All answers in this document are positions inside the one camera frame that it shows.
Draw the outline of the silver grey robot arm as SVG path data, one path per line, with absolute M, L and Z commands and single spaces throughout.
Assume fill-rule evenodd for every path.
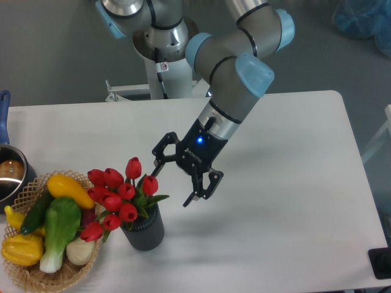
M 274 79 L 262 58 L 288 45 L 292 17 L 268 1 L 227 1 L 236 29 L 223 37 L 200 33 L 181 1 L 97 1 L 115 38 L 131 37 L 144 59 L 152 99 L 184 98 L 197 73 L 211 98 L 183 139 L 166 134 L 153 149 L 155 172 L 174 161 L 192 179 L 189 201 L 212 196 L 223 173 L 212 164 Z

